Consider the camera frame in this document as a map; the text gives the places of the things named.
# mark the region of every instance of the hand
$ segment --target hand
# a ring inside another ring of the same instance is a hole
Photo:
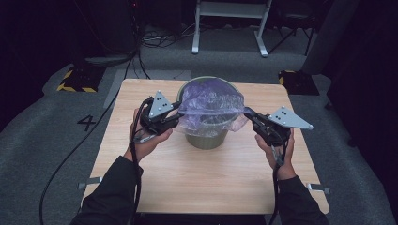
[[[287,148],[286,148],[286,155],[284,156],[284,165],[278,170],[278,179],[279,180],[285,180],[285,179],[290,179],[296,176],[295,170],[292,165],[292,156],[293,156],[293,149],[295,145],[295,139],[294,139],[294,129],[290,128],[290,137],[289,140],[287,141]],[[264,139],[256,134],[254,137],[257,140],[258,146],[263,149],[264,152],[266,152],[266,157],[267,161],[269,163],[269,166],[272,169],[275,169],[276,161],[275,158],[272,154],[272,148],[267,145],[267,143],[264,141]],[[276,151],[282,152],[283,149],[282,147],[276,147]]]
[[[135,120],[135,117],[137,116],[138,113],[138,109],[134,110],[134,118],[133,121]],[[130,138],[132,135],[132,128],[133,128],[133,123],[130,126]],[[137,130],[139,130],[141,128],[140,123],[138,122],[137,125]],[[143,142],[143,143],[136,143],[135,144],[135,151],[137,153],[137,161],[139,162],[141,159],[143,159],[144,157],[146,157],[147,155],[149,155],[155,148],[156,146],[161,143],[166,141],[170,135],[173,133],[172,129],[168,129],[166,130],[164,133],[162,133],[159,136],[155,136],[154,138],[152,138],[151,140],[147,141],[147,142]],[[132,158],[132,153],[130,151],[130,147],[127,149],[124,157],[130,161],[133,161],[134,158]]]

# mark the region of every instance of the white metal frame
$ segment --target white metal frame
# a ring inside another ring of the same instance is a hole
[[[262,35],[267,21],[272,0],[267,0],[265,4],[244,4],[244,3],[224,3],[206,2],[197,0],[195,16],[195,34],[193,36],[192,53],[199,53],[199,24],[200,16],[221,16],[221,17],[240,17],[261,19],[260,28],[254,31],[255,39],[260,50],[261,56],[267,57],[268,52],[264,45]]]

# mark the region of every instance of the sleeve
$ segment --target sleeve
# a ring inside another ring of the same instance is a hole
[[[134,206],[136,185],[133,163],[118,157],[94,192],[84,198],[81,213],[70,224],[127,224]]]
[[[318,203],[298,176],[278,181],[278,184],[280,188],[278,205],[283,225],[329,224]]]

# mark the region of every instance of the table top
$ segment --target table top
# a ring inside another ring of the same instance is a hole
[[[185,82],[127,79],[122,83],[90,177],[103,176],[129,143],[133,112],[157,90],[175,102]],[[286,90],[278,84],[236,83],[245,106],[266,114],[281,106],[293,111]],[[311,123],[311,118],[303,118]],[[144,169],[139,212],[199,214],[271,214],[274,208],[272,169],[257,146],[251,123],[229,131],[222,145],[202,150],[174,132],[141,160]],[[295,129],[292,158],[301,181],[319,184],[312,159],[299,129]],[[97,185],[89,185],[84,196]],[[322,212],[329,211],[325,194],[311,191]]]

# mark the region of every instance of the purple plastic bag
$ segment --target purple plastic bag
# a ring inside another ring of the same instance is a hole
[[[215,137],[223,130],[238,131],[248,119],[243,115],[244,97],[230,83],[218,78],[191,81],[184,86],[176,131],[193,136]]]

